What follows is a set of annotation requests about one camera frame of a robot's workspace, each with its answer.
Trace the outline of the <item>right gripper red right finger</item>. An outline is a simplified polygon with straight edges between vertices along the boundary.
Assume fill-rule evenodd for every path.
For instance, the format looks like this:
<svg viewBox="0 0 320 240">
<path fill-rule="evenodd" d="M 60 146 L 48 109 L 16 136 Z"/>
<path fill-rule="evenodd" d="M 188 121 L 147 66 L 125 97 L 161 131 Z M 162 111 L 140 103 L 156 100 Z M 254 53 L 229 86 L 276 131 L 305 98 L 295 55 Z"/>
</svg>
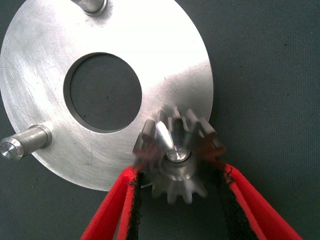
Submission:
<svg viewBox="0 0 320 240">
<path fill-rule="evenodd" d="M 259 240 L 302 239 L 238 169 L 228 163 L 218 163 L 217 167 Z"/>
</svg>

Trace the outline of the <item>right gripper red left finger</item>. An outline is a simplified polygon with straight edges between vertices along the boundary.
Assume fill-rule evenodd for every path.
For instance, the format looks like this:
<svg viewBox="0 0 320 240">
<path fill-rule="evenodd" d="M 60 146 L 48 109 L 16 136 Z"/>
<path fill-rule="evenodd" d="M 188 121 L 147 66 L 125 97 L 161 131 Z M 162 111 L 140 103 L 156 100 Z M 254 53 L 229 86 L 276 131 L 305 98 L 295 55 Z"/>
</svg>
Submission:
<svg viewBox="0 0 320 240">
<path fill-rule="evenodd" d="M 80 237 L 82 240 L 137 240 L 140 224 L 141 179 L 132 166 L 117 178 Z"/>
</svg>

